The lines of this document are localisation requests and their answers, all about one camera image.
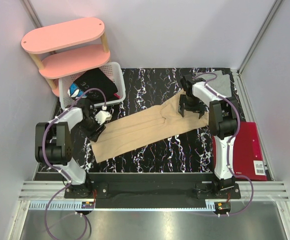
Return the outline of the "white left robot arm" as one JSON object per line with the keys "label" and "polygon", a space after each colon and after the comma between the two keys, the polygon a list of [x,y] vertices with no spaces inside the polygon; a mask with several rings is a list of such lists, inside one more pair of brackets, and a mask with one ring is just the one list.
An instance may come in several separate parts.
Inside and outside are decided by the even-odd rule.
{"label": "white left robot arm", "polygon": [[54,119],[39,122],[35,127],[36,161],[59,172],[82,198],[92,194],[93,186],[87,172],[72,156],[71,130],[80,127],[91,141],[96,142],[105,130],[105,123],[112,118],[106,106],[102,106],[96,114],[91,112],[93,107],[90,100],[82,98]]}

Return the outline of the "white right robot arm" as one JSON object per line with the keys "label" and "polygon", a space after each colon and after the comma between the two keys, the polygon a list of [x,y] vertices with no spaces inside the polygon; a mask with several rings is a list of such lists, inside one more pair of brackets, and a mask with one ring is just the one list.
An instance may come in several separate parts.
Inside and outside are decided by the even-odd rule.
{"label": "white right robot arm", "polygon": [[200,73],[196,77],[185,75],[180,83],[185,91],[180,96],[178,113],[184,116],[184,111],[198,113],[201,118],[205,107],[209,108],[209,131],[216,144],[216,165],[212,180],[212,194],[223,198],[235,186],[233,170],[233,150],[236,135],[240,130],[240,119],[235,97],[224,96],[209,86],[218,76],[209,80],[203,79]]}

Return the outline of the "beige t shirt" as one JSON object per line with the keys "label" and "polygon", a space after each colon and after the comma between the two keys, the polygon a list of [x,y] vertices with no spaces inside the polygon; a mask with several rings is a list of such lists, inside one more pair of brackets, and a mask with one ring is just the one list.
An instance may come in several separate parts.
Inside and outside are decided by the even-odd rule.
{"label": "beige t shirt", "polygon": [[96,162],[207,126],[207,112],[203,116],[190,111],[184,111],[184,116],[178,113],[183,93],[180,91],[161,105],[107,123],[97,142],[92,144]]}

